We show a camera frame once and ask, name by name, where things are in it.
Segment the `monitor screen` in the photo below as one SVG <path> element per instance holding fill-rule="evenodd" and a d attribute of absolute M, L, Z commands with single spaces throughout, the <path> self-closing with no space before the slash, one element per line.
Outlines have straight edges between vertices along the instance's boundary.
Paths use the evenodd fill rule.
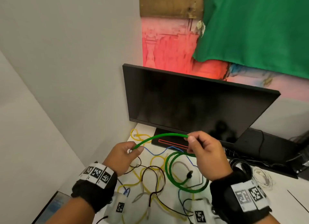
<path fill-rule="evenodd" d="M 280 96 L 275 90 L 123 65 L 130 121 L 234 143 Z"/>

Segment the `green fabric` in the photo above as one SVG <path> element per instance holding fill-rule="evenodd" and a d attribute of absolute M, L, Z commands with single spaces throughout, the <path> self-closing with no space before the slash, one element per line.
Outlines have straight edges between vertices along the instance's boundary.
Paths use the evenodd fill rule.
<path fill-rule="evenodd" d="M 309 78 L 309 0 L 204 0 L 193 57 Z"/>

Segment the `coiled green cable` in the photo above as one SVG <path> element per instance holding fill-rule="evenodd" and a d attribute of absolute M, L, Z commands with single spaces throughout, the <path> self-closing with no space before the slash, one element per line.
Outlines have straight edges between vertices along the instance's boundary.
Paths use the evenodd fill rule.
<path fill-rule="evenodd" d="M 137 149 L 139 146 L 141 146 L 142 144 L 148 142 L 149 140 L 152 140 L 152 139 L 156 139 L 156 138 L 160 138 L 160 137 L 164 137 L 164 136 L 179 136 L 179 137 L 183 137 L 183 138 L 188 138 L 188 135 L 185 135 L 185 134 L 178 134 L 178 133 L 165 133 L 165 134 L 158 134 L 158 135 L 155 135 L 153 137 L 150 137 L 148 139 L 145 139 L 144 141 L 140 142 L 139 144 L 137 144 L 133 149 Z M 171 160 L 171 163 L 170 163 L 170 166 L 168 168 L 168 160 L 174 156 L 175 157 Z M 184 185 L 189 179 L 185 179 L 183 182 L 181 183 L 178 183 L 175 181 L 175 179 L 173 178 L 172 176 L 172 164 L 173 162 L 176 160 L 177 157 L 179 156 L 182 156 L 182 155 L 186 155 L 186 156 L 191 156 L 191 157 L 196 157 L 194 154 L 189 154 L 187 152 L 180 152 L 180 151 L 177 151 L 177 152 L 173 152 L 172 154 L 170 154 L 167 159 L 166 159 L 166 162 L 165 162 L 165 172 L 166 172 L 166 176 L 168 177 L 168 180 L 171 181 L 172 184 L 174 184 L 176 187 L 178 187 L 180 190 L 183 190 L 183 191 L 186 191 L 186 192 L 189 192 L 189 193 L 199 193 L 201 191 L 204 191 L 206 189 L 206 187 L 208 186 L 208 183 L 209 183 L 209 180 L 207 179 L 206 180 L 206 183 L 204 184 L 203 187 L 201 187 L 200 189 L 196 189 L 196 190 L 191 190 L 189 188 L 186 188 L 186 187 L 183 187 L 182 185 Z"/>

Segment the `painted wall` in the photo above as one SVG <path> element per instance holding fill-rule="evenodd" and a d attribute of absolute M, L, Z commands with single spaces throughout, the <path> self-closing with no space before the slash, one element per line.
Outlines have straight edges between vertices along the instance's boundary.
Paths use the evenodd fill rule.
<path fill-rule="evenodd" d="M 32 223 L 83 167 L 0 52 L 0 220 Z"/>
<path fill-rule="evenodd" d="M 218 60 L 192 58 L 199 31 L 193 19 L 142 18 L 143 65 L 280 91 L 280 98 L 252 125 L 283 137 L 309 129 L 309 80 Z"/>
<path fill-rule="evenodd" d="M 135 126 L 122 64 L 142 65 L 139 0 L 0 0 L 0 49 L 81 161 Z"/>

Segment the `wooden board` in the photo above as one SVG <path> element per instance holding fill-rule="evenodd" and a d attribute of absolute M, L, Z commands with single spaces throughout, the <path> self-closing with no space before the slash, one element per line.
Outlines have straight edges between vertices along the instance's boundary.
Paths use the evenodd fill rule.
<path fill-rule="evenodd" d="M 203 0 L 139 0 L 141 17 L 203 17 Z"/>

